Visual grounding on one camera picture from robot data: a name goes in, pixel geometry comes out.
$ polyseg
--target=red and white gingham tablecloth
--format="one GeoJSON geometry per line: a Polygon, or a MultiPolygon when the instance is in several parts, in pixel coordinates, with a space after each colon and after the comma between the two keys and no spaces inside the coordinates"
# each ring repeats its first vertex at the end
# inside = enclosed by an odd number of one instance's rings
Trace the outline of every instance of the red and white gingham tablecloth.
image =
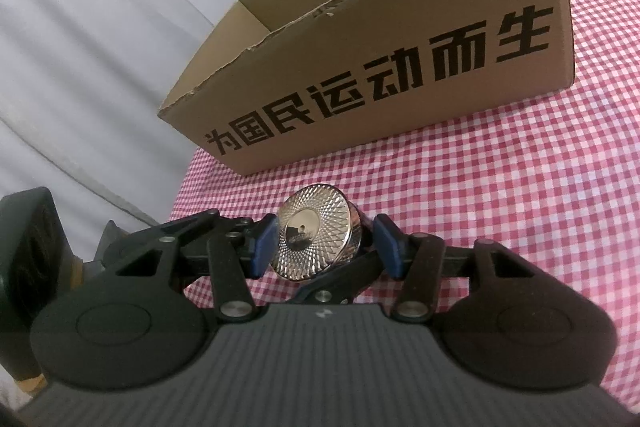
{"type": "MultiPolygon", "coordinates": [[[[260,172],[234,174],[198,150],[172,219],[218,208],[259,219],[305,185],[339,187],[368,216],[470,246],[491,237],[603,307],[618,329],[604,388],[640,406],[640,0],[571,0],[576,81],[551,96],[260,172]]],[[[269,272],[257,304],[296,284],[269,272]]],[[[390,305],[382,279],[358,301],[390,305]]],[[[465,295],[453,280],[448,307],[465,295]]],[[[210,283],[186,290],[211,306],[210,283]]]]}

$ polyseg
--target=metal screw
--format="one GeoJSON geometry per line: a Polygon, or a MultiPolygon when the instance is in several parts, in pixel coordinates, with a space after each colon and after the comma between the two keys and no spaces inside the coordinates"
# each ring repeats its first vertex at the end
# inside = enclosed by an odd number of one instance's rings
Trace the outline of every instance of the metal screw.
{"type": "Polygon", "coordinates": [[[396,311],[402,317],[406,317],[408,319],[419,319],[429,313],[429,307],[418,301],[404,301],[398,304],[396,311]]]}
{"type": "Polygon", "coordinates": [[[329,302],[331,300],[331,292],[329,290],[318,290],[316,292],[316,301],[329,302]]]}
{"type": "Polygon", "coordinates": [[[246,317],[253,309],[251,304],[244,301],[229,301],[220,306],[220,312],[222,312],[223,315],[234,319],[246,317]]]}

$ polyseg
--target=cardboard box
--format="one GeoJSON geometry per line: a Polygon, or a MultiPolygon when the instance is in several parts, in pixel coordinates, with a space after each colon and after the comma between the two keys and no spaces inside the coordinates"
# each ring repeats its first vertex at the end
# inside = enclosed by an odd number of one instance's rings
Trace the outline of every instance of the cardboard box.
{"type": "Polygon", "coordinates": [[[159,116],[263,169],[571,85],[569,0],[240,0],[159,116]]]}

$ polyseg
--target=checkered tablecloth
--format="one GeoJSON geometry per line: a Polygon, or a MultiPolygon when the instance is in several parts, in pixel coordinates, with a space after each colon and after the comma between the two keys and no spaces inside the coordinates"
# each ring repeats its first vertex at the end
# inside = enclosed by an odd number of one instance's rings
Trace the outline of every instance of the checkered tablecloth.
{"type": "MultiPolygon", "coordinates": [[[[640,0],[571,0],[576,81],[551,96],[431,125],[249,177],[193,158],[172,218],[206,208],[260,218],[294,191],[339,187],[368,216],[470,246],[491,237],[603,307],[618,328],[604,387],[640,405],[640,0]]],[[[296,284],[269,271],[257,303],[296,284]]],[[[358,301],[391,304],[382,279],[358,301]]],[[[186,294],[211,306],[210,283],[186,294]]],[[[448,307],[465,282],[444,286],[448,307]]]]}

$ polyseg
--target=metallic round container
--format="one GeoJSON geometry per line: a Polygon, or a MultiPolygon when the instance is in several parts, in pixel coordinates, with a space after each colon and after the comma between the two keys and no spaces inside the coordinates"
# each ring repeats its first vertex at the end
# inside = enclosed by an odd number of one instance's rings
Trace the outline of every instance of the metallic round container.
{"type": "Polygon", "coordinates": [[[300,189],[278,211],[280,237],[271,261],[290,281],[311,279],[358,252],[362,222],[356,206],[332,185],[300,189]]]}

